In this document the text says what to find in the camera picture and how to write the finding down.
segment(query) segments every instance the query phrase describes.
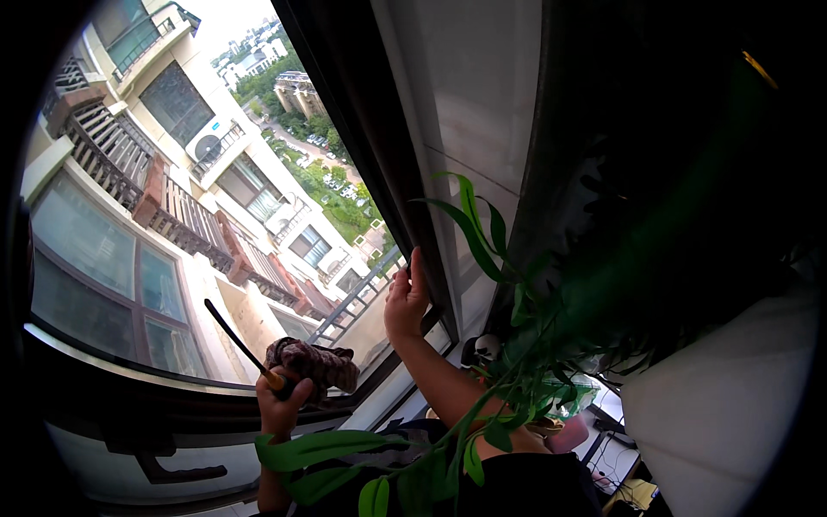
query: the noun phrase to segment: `sky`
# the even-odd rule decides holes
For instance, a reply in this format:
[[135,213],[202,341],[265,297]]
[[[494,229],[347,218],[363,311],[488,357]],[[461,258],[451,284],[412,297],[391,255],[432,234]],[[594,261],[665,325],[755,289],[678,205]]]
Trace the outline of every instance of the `sky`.
[[240,41],[247,29],[261,25],[262,18],[275,14],[269,0],[178,0],[201,18],[195,40],[212,59],[227,49],[230,40]]

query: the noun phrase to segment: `screwdriver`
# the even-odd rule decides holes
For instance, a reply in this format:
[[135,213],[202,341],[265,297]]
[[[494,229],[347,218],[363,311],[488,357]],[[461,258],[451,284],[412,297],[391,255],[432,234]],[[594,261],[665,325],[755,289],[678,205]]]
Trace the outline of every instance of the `screwdriver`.
[[224,321],[224,318],[221,317],[221,314],[218,313],[215,305],[213,305],[213,302],[211,302],[209,298],[204,299],[204,305],[207,306],[209,313],[212,314],[213,318],[215,318],[218,324],[221,325],[221,328],[224,329],[224,332],[227,333],[232,342],[234,342],[241,349],[241,351],[244,352],[245,356],[250,358],[250,361],[253,361],[253,364],[256,365],[264,378],[267,379],[267,384],[270,385],[270,389],[273,390],[273,393],[275,393],[275,397],[279,400],[289,399],[290,395],[293,394],[293,388],[296,387],[296,383],[281,374],[275,374],[264,368],[264,365],[256,359],[256,356],[254,356],[253,353],[244,346],[241,339],[239,339],[236,333],[230,329],[230,326],[227,325],[227,322]]

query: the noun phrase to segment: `person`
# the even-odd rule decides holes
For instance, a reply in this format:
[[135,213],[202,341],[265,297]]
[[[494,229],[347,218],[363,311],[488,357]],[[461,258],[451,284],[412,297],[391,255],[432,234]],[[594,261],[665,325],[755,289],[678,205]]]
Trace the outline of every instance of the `person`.
[[[386,429],[383,434],[397,433],[409,441],[422,439],[423,442],[434,443],[467,413],[485,392],[485,388],[454,367],[423,338],[420,323],[428,302],[422,252],[417,247],[411,256],[410,278],[405,270],[399,270],[393,275],[385,301],[385,331],[391,346],[439,420],[414,420]],[[298,382],[292,396],[286,401],[275,397],[263,377],[256,383],[261,408],[261,432],[273,434],[273,443],[281,443],[290,440],[299,408],[313,390],[313,383],[308,379],[300,380],[293,372],[280,366],[273,371],[290,376]],[[502,400],[492,398],[480,411],[480,415],[494,414],[501,405]],[[477,422],[470,432],[482,424]],[[461,472],[459,515],[483,515],[483,512],[486,515],[505,512],[521,515],[543,507],[554,510],[556,515],[600,515],[590,473],[573,452],[551,454],[543,445],[542,439],[525,427],[517,428],[510,437],[512,452],[491,446],[482,436],[476,439],[485,484],[477,486],[466,473]],[[385,462],[385,465],[394,464],[399,467],[413,461],[421,450],[414,446],[385,446],[378,451],[331,460],[311,468],[316,471],[347,466],[364,462],[367,458],[374,458],[377,464]],[[297,507],[293,515],[358,515],[361,488],[382,473],[378,469],[364,468],[359,476],[327,494],[315,505]],[[287,514],[291,499],[281,485],[280,476],[278,472],[261,468],[259,515],[270,517]],[[391,485],[387,515],[402,515],[397,497],[394,496],[393,483]],[[435,504],[433,514],[453,515],[453,501]]]

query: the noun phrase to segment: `hand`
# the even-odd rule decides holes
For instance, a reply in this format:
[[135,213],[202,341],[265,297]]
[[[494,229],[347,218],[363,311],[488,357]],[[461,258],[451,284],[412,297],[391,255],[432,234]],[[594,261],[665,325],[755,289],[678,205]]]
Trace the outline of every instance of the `hand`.
[[261,433],[273,434],[272,443],[283,443],[290,440],[290,432],[296,427],[296,420],[299,417],[299,408],[313,393],[316,386],[310,379],[302,379],[283,366],[276,366],[270,371],[298,383],[293,388],[290,398],[282,401],[276,398],[264,376],[259,376],[256,381],[256,398],[258,398],[261,411]]
[[385,298],[385,331],[393,344],[400,337],[422,337],[419,328],[428,308],[428,285],[419,246],[411,254],[411,284],[404,269],[394,273]]

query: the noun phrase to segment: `dark clothing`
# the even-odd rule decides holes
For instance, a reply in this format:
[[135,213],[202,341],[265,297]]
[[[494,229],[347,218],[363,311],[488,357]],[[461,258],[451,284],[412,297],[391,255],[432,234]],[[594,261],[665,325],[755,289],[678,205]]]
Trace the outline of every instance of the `dark clothing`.
[[[447,432],[440,420],[414,420],[399,427],[386,429],[380,434],[400,434],[411,441],[427,434],[428,441],[435,443]],[[314,465],[308,472],[330,467],[346,467],[365,461],[365,454],[379,461],[391,458],[391,467],[402,467],[411,457],[417,457],[417,448],[407,445],[389,445],[329,462]],[[448,448],[451,461],[453,449]],[[460,470],[459,515],[522,515],[537,508],[554,510],[555,515],[566,517],[598,517],[601,515],[589,470],[573,452],[568,454],[538,454],[519,452],[491,457],[482,462],[485,484],[476,483]],[[384,474],[373,467],[366,467],[359,475],[343,486],[327,494],[312,507],[299,506],[296,517],[349,517],[359,514],[358,502],[361,488],[372,479]],[[261,517],[281,517],[284,512],[268,512]],[[390,482],[388,516],[402,515],[396,495],[395,480]],[[454,515],[453,499],[436,503],[433,515]]]

